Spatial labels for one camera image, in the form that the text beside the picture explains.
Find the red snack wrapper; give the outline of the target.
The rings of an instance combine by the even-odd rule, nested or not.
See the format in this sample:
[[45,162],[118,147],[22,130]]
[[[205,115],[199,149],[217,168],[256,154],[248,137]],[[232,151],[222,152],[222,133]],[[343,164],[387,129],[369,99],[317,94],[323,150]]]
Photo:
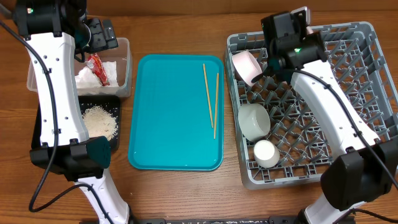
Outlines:
[[102,86],[110,85],[106,70],[98,54],[91,54],[86,61],[86,66],[94,73]]

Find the white napkin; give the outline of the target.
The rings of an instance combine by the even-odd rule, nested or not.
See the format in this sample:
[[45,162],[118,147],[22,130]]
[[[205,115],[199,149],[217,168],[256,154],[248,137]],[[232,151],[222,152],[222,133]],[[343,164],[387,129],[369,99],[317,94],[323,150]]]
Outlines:
[[[109,85],[106,87],[117,87],[117,62],[103,62],[103,67],[105,69]],[[76,87],[77,88],[97,88],[103,87],[98,77],[88,68],[84,67],[75,76]]]

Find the white pink-rimmed bowl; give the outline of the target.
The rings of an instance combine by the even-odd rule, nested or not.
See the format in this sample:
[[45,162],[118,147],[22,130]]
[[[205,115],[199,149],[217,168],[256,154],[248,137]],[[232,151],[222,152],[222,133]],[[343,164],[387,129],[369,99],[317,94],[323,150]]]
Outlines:
[[247,50],[232,56],[232,62],[239,76],[248,86],[253,86],[254,78],[262,74],[262,68],[256,58]]

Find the rice pile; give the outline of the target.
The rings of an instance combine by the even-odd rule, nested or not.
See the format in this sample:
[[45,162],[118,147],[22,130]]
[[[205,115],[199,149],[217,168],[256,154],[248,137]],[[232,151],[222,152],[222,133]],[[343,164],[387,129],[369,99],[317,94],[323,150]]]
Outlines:
[[85,110],[83,121],[90,138],[104,136],[110,141],[117,135],[119,126],[116,117],[101,106],[93,106]]

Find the wooden chopstick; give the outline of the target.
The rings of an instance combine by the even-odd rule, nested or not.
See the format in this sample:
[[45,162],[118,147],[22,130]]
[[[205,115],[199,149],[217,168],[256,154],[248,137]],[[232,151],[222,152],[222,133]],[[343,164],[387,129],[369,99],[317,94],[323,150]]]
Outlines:
[[204,63],[203,63],[203,75],[204,75],[204,79],[205,79],[206,97],[207,97],[207,101],[208,101],[208,109],[209,109],[211,127],[214,128],[213,113],[212,113],[211,100],[210,100],[210,92],[209,92],[209,88],[208,88],[208,79],[207,79],[207,74],[206,74],[206,65]]
[[218,124],[218,95],[219,95],[219,73],[216,74],[216,92],[215,92],[215,120],[213,139],[216,139],[217,124]]

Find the grey bowl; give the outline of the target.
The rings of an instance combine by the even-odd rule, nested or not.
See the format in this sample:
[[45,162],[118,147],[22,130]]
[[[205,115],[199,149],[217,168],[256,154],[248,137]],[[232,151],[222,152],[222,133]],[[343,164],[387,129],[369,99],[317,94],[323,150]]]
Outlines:
[[242,105],[238,111],[238,123],[243,136],[252,142],[267,136],[271,129],[269,114],[259,104]]

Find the white cup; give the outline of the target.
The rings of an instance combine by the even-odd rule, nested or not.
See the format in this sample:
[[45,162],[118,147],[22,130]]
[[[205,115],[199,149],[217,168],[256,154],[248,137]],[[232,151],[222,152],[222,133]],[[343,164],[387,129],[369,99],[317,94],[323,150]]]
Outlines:
[[254,158],[259,166],[270,168],[278,163],[280,152],[270,141],[260,140],[254,145]]

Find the large white plate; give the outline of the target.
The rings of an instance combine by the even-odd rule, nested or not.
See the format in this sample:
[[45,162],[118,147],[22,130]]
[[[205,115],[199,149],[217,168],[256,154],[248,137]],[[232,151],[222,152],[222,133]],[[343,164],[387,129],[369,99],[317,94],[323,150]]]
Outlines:
[[314,33],[313,29],[312,29],[310,26],[307,26],[307,27],[306,27],[306,30],[307,30],[307,34],[308,34],[308,35]]

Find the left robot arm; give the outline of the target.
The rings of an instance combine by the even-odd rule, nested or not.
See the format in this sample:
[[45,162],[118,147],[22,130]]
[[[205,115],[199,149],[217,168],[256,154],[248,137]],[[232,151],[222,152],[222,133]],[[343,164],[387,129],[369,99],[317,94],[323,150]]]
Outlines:
[[30,55],[40,103],[40,144],[30,151],[31,162],[73,182],[100,223],[129,223],[131,210],[109,172],[109,141],[90,137],[75,82],[74,65],[85,54],[118,46],[112,23],[88,19],[85,1],[18,1],[13,20],[14,37]]

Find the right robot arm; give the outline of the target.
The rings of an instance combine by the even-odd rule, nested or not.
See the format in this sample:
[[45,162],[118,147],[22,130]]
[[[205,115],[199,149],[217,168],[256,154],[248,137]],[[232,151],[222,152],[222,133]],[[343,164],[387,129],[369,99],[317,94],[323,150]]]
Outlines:
[[381,141],[353,108],[335,79],[320,33],[309,23],[306,7],[261,20],[268,51],[264,73],[303,98],[333,154],[320,178],[321,196],[300,211],[297,223],[340,223],[397,187],[397,141]]

